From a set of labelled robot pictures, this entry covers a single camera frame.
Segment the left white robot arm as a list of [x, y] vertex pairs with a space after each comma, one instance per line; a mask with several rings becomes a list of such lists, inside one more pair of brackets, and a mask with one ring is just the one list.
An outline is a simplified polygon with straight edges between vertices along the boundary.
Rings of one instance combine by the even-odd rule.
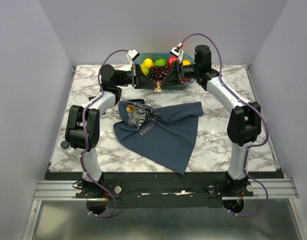
[[72, 105], [69, 109], [64, 140], [60, 149], [69, 158], [80, 162], [83, 180], [90, 182], [87, 192], [94, 198], [105, 190], [102, 170], [99, 166], [96, 146], [100, 138], [100, 117], [106, 110], [115, 106], [121, 98], [120, 86], [139, 87], [137, 78], [143, 74], [140, 65], [132, 63], [130, 70], [116, 70], [110, 64], [103, 64], [98, 72], [99, 93], [86, 104]]

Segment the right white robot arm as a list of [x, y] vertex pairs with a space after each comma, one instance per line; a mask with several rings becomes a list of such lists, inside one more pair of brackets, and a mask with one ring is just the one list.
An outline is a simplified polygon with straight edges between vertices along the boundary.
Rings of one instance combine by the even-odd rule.
[[195, 79], [207, 92], [212, 94], [229, 112], [227, 135], [232, 142], [231, 161], [227, 170], [230, 180], [223, 184], [224, 192], [235, 196], [242, 190], [239, 180], [247, 177], [249, 150], [254, 146], [265, 122], [257, 102], [248, 102], [235, 92], [223, 79], [222, 71], [212, 68], [212, 52], [207, 45], [198, 45], [194, 50], [194, 62], [184, 65], [179, 43], [170, 54], [176, 57], [169, 73], [156, 85], [159, 88], [182, 85], [185, 79]]

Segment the blue printed tank top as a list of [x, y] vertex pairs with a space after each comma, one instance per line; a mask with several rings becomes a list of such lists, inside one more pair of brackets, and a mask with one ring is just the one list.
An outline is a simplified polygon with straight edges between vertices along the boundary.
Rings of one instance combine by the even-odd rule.
[[[126, 107], [134, 105], [134, 112]], [[193, 153], [201, 102], [153, 108], [142, 101], [121, 101], [121, 118], [113, 126], [117, 140], [127, 149], [178, 174], [184, 174]]]

